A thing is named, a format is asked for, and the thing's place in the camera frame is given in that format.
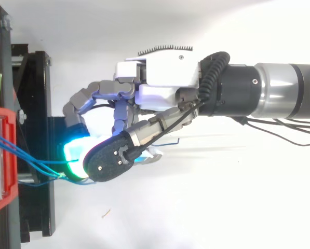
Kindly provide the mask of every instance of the small debris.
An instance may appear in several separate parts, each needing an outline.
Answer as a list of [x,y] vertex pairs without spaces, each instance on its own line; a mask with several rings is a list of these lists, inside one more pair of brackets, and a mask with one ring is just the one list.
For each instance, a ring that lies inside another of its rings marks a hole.
[[102,219],[104,219],[104,217],[107,216],[110,211],[111,211],[111,209],[109,209],[104,215],[102,215]]

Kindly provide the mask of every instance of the red plastic holder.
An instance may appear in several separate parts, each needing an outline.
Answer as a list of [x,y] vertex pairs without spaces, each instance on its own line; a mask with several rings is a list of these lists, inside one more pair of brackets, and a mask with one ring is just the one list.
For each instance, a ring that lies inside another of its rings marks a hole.
[[[9,109],[0,108],[0,136],[16,145],[16,116]],[[16,156],[0,149],[0,209],[9,204],[17,195]]]

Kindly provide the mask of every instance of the screw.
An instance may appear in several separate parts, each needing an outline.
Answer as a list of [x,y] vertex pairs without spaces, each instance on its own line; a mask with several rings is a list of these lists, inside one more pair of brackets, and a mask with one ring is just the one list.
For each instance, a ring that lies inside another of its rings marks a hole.
[[51,57],[46,57],[46,65],[52,66],[52,58]]
[[26,114],[24,114],[23,110],[18,111],[18,119],[20,124],[24,124],[24,121],[26,120]]
[[2,27],[7,30],[7,31],[11,31],[12,27],[11,27],[11,17],[10,15],[4,15],[3,19],[2,19]]

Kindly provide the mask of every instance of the wire bundle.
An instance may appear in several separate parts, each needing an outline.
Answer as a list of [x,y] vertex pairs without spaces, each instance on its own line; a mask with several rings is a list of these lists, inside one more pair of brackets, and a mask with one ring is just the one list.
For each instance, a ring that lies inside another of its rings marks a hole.
[[22,160],[26,161],[31,167],[33,167],[37,172],[41,173],[42,175],[48,176],[52,179],[39,183],[39,184],[30,184],[30,183],[24,183],[19,181],[19,184],[24,184],[27,186],[32,186],[32,187],[39,187],[44,184],[47,184],[49,182],[62,179],[65,181],[68,181],[70,183],[78,184],[78,185],[89,185],[89,184],[95,184],[96,182],[91,182],[87,183],[88,179],[85,179],[82,182],[75,182],[70,179],[68,179],[63,173],[58,173],[51,169],[49,166],[46,164],[66,164],[68,161],[44,161],[44,160],[37,160],[36,158],[32,157],[28,153],[26,153],[24,150],[20,149],[10,141],[4,139],[3,137],[0,136],[0,148],[4,149],[14,155],[16,155],[18,158],[21,158]]
[[[301,146],[301,147],[307,147],[307,146],[310,146],[310,144],[299,144],[299,143],[296,143],[294,141],[291,141],[277,133],[274,133],[272,131],[268,131],[268,130],[265,130],[265,129],[262,129],[260,127],[257,127],[257,126],[254,126],[252,124],[250,124],[249,122],[256,122],[256,123],[263,123],[263,124],[268,124],[268,125],[276,125],[276,126],[284,126],[284,127],[287,127],[289,129],[292,129],[292,130],[295,130],[295,131],[300,131],[300,132],[303,132],[303,133],[306,133],[306,134],[310,134],[310,131],[307,131],[307,130],[304,130],[304,129],[301,129],[301,128],[306,128],[306,129],[310,129],[310,126],[306,126],[306,125],[301,125],[301,124],[294,124],[294,123],[285,123],[285,122],[282,122],[278,119],[273,119],[275,122],[272,122],[272,121],[265,121],[265,120],[258,120],[258,119],[253,119],[253,118],[247,118],[247,117],[232,117],[232,119],[234,119],[235,121],[237,121],[238,123],[240,123],[241,125],[248,125],[249,127],[251,128],[254,128],[256,130],[259,130],[259,131],[263,131],[263,132],[266,132],[270,135],[273,135],[273,136],[276,136],[276,137],[279,137],[280,139],[283,139],[293,145],[296,145],[296,146]],[[291,121],[291,122],[296,122],[296,123],[307,123],[307,124],[310,124],[310,122],[308,121],[299,121],[299,120],[294,120],[294,119],[288,119],[288,121]]]

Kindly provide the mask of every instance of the coiled black cable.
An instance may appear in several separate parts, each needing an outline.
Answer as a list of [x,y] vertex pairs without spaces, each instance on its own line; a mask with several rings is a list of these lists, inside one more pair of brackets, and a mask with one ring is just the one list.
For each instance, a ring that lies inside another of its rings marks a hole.
[[212,63],[210,64],[206,74],[202,77],[200,87],[198,89],[197,97],[201,100],[201,102],[207,102],[210,100],[210,93],[212,91],[213,84],[217,83],[219,76],[228,65],[230,55],[227,52],[217,52],[204,58],[204,60],[210,60]]

